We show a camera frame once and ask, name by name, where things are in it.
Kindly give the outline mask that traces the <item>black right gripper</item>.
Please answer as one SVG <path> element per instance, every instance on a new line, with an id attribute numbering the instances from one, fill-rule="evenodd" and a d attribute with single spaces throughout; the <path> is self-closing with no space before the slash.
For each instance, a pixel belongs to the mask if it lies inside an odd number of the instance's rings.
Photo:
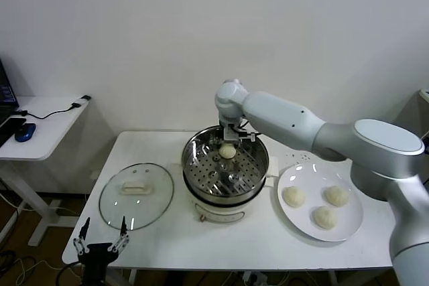
<path id="1" fill-rule="evenodd" d="M 245 126 L 248 124 L 248 120 L 243 120 L 243 118 L 229 118 L 223 115 L 219 116 L 219 125 L 228 131 L 239 132 L 242 131 Z"/>

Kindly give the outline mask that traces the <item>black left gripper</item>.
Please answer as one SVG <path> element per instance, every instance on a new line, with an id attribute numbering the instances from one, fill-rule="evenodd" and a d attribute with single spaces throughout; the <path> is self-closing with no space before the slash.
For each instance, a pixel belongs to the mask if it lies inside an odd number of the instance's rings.
<path id="1" fill-rule="evenodd" d="M 81 227 L 73 245 L 78 255 L 78 261 L 84 266 L 81 285 L 106 285 L 107 267 L 118 258 L 118 255 L 129 243 L 128 229 L 123 216 L 119 238 L 111 242 L 90 244 L 87 246 L 86 235 L 90 225 L 88 217 Z"/>

